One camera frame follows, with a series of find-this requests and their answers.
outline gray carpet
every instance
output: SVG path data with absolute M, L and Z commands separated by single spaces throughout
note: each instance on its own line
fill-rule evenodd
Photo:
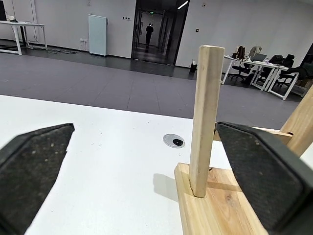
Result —
M 0 74 L 3 95 L 193 117 L 194 80 L 4 53 Z M 217 121 L 279 129 L 297 105 L 260 90 L 223 85 Z

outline wooden board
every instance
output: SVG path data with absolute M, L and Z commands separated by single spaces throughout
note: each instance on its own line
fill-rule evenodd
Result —
M 205 196 L 225 49 L 201 46 L 190 154 L 190 185 L 197 197 Z
M 209 171 L 204 198 L 193 195 L 189 165 L 177 165 L 175 180 L 184 235 L 268 235 L 231 170 Z
M 299 157 L 313 142 L 313 86 L 280 130 L 292 133 L 288 148 Z
M 291 134 L 286 134 L 286 133 L 280 132 L 278 130 L 272 130 L 272 129 L 266 129 L 266 128 L 260 128 L 260 127 L 254 127 L 254 128 L 264 130 L 264 131 L 267 131 L 271 134 L 274 134 L 284 144 L 288 144 L 289 141 L 293 137 L 293 135 L 291 135 Z M 221 141 L 221 138 L 220 138 L 219 133 L 217 131 L 214 134 L 213 140 L 214 141 Z

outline laptop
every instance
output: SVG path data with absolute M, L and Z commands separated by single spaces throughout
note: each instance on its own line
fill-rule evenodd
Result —
M 255 54 L 255 56 L 251 57 L 251 61 L 264 61 L 267 55 L 263 54 Z

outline wooden post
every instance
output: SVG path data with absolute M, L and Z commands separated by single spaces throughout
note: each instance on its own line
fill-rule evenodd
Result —
M 293 134 L 287 146 L 301 157 L 313 142 L 313 86 L 280 131 Z
M 201 46 L 192 131 L 189 179 L 194 196 L 205 196 L 225 49 Z

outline ceiling light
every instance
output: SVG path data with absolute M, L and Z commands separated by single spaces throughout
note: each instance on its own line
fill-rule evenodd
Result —
M 185 6 L 188 3 L 188 1 L 186 1 L 183 5 L 181 5 L 178 9 L 181 9 L 183 6 Z

